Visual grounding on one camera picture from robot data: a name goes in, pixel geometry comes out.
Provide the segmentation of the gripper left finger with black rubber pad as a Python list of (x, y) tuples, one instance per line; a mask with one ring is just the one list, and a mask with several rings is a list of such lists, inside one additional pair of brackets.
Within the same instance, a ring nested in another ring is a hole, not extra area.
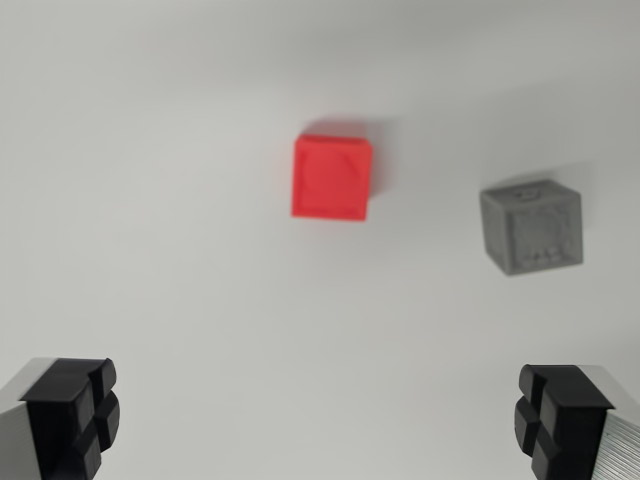
[(120, 422), (109, 359), (37, 357), (1, 388), (3, 479), (93, 479)]

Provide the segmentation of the gripper right finger with black rubber pad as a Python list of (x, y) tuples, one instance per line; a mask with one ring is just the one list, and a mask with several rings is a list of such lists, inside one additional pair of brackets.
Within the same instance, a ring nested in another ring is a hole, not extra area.
[(526, 364), (519, 388), (515, 436), (536, 478), (639, 477), (639, 402), (606, 369)]

